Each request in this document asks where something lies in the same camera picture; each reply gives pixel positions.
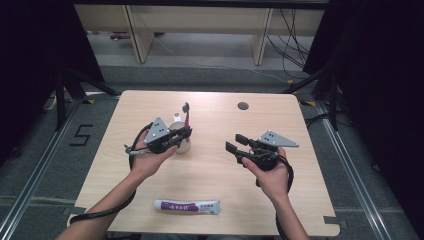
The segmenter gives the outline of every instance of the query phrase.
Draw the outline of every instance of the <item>cup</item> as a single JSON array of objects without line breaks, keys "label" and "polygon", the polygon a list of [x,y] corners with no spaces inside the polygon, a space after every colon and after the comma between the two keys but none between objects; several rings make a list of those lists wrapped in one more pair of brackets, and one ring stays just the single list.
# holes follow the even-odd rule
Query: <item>cup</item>
[{"label": "cup", "polygon": [[[180,129],[180,128],[183,128],[183,127],[185,127],[184,122],[177,121],[177,122],[172,123],[169,126],[169,130],[176,130],[176,129]],[[190,147],[191,147],[190,138],[183,139],[181,141],[180,147],[177,149],[176,152],[177,153],[185,153],[185,152],[187,152],[190,149]]]}]

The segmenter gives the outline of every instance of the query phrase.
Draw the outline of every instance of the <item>toothpaste tube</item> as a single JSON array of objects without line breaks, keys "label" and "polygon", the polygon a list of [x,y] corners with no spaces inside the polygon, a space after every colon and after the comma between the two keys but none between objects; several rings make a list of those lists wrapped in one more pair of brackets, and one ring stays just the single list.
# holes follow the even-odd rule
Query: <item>toothpaste tube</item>
[{"label": "toothpaste tube", "polygon": [[220,201],[177,201],[177,200],[155,200],[153,206],[156,210],[182,211],[192,213],[203,213],[218,215]]}]

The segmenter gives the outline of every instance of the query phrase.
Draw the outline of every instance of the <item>gray carpet floor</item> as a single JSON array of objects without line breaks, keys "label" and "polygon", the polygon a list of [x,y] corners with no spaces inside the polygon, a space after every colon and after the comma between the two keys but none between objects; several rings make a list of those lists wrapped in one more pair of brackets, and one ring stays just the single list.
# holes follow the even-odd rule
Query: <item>gray carpet floor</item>
[{"label": "gray carpet floor", "polygon": [[[102,67],[102,72],[107,85],[118,91],[139,89],[278,93],[288,88],[288,79],[300,81],[284,71],[271,70],[260,71],[262,74],[258,74],[235,69]],[[278,76],[280,80],[264,74]],[[299,78],[307,76],[302,72],[289,74]],[[98,91],[89,85],[83,85],[86,91]],[[296,93],[298,99],[312,100],[310,94],[313,86],[311,84],[299,90]],[[66,227],[67,210],[73,206],[79,194],[117,102],[117,99],[106,97],[98,98],[92,104],[79,106],[12,239],[54,239]],[[305,119],[318,115],[315,106],[300,105],[300,108]],[[322,121],[314,122],[308,130],[341,224],[341,233],[334,239],[376,239]],[[338,115],[338,121],[339,134],[393,239],[418,239],[385,180],[370,167],[372,158],[348,116]],[[84,142],[84,139],[75,138],[81,125],[89,125],[82,128],[80,134],[90,135],[90,138],[85,146],[72,146]],[[9,158],[1,167],[1,218],[8,213],[14,199],[30,177],[54,134],[55,126],[55,109],[40,114],[19,145],[22,155]]]}]

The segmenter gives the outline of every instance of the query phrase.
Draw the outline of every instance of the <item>purple label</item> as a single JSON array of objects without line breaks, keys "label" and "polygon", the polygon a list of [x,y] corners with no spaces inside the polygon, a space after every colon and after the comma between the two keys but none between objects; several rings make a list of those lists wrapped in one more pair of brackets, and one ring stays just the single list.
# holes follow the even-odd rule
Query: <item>purple label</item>
[{"label": "purple label", "polygon": [[176,211],[188,211],[198,212],[199,208],[194,203],[177,204],[172,202],[162,202],[160,209],[162,210],[176,210]]}]

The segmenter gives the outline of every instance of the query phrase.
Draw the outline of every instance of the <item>wooden table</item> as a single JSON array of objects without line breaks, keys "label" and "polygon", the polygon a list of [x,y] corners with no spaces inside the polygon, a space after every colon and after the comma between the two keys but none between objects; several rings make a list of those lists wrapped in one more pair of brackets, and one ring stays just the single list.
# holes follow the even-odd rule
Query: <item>wooden table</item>
[{"label": "wooden table", "polygon": [[[236,163],[225,151],[235,134],[257,139],[271,129],[299,144],[286,148],[295,178],[290,199],[310,236],[336,236],[338,225],[325,224],[324,216],[335,213],[304,124],[293,95],[126,91],[122,94],[100,144],[91,169],[75,203],[90,208],[117,185],[129,172],[124,144],[131,144],[137,133],[156,117],[167,126],[174,113],[190,104],[193,128],[191,149],[168,159],[137,191],[133,202],[110,227],[110,231],[278,235],[275,209],[255,176]],[[238,104],[245,102],[247,110]],[[219,215],[178,215],[158,212],[155,199],[221,200]]]}]

